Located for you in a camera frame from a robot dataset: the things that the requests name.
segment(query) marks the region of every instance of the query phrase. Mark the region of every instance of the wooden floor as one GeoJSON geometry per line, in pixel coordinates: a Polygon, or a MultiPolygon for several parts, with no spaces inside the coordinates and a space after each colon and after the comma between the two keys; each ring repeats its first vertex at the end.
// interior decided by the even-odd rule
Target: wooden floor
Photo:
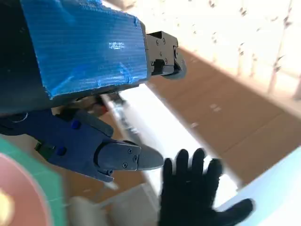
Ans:
{"type": "Polygon", "coordinates": [[[185,79],[151,79],[152,89],[222,157],[244,184],[301,142],[301,122],[193,54],[185,79]]]}

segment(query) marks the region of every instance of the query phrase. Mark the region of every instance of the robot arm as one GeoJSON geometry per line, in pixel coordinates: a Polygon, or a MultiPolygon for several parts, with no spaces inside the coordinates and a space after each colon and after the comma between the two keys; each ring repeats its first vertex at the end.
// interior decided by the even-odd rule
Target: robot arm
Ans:
{"type": "Polygon", "coordinates": [[[144,41],[141,51],[146,58],[146,79],[131,84],[117,83],[75,91],[51,99],[43,87],[38,64],[40,58],[35,54],[37,49],[20,5],[0,3],[0,17],[4,36],[0,50],[1,134],[28,134],[39,141],[36,150],[49,163],[106,182],[113,180],[111,174],[114,170],[150,170],[163,165],[159,152],[143,144],[112,139],[112,127],[84,110],[62,111],[59,115],[53,115],[51,108],[95,94],[136,87],[151,76],[161,75],[168,79],[184,77],[186,65],[178,52],[175,37],[164,32],[146,34],[143,23],[138,21],[144,41]]]}

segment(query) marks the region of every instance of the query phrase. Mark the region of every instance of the white wall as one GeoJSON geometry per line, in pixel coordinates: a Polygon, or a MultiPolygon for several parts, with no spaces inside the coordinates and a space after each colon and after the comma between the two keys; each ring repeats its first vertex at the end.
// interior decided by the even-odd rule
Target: white wall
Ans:
{"type": "Polygon", "coordinates": [[[256,210],[241,223],[243,226],[301,225],[301,148],[239,191],[219,210],[244,198],[254,199],[256,210]]]}

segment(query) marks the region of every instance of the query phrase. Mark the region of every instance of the metal bracket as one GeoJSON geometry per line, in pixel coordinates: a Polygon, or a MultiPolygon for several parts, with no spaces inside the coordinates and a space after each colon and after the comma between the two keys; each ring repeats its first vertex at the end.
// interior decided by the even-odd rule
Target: metal bracket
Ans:
{"type": "Polygon", "coordinates": [[[169,79],[183,78],[186,64],[178,51],[178,40],[165,32],[146,35],[150,70],[152,75],[162,75],[169,79]]]}
{"type": "Polygon", "coordinates": [[[136,145],[121,143],[106,144],[96,154],[98,166],[104,170],[137,170],[137,161],[140,152],[141,147],[136,145]]]}

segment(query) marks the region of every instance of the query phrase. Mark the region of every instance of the green cutting mat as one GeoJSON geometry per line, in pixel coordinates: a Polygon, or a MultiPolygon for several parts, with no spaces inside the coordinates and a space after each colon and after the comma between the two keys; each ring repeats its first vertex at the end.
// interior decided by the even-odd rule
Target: green cutting mat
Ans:
{"type": "Polygon", "coordinates": [[[54,226],[66,226],[66,212],[61,177],[45,165],[0,137],[0,153],[17,161],[39,183],[47,198],[54,226]]]}

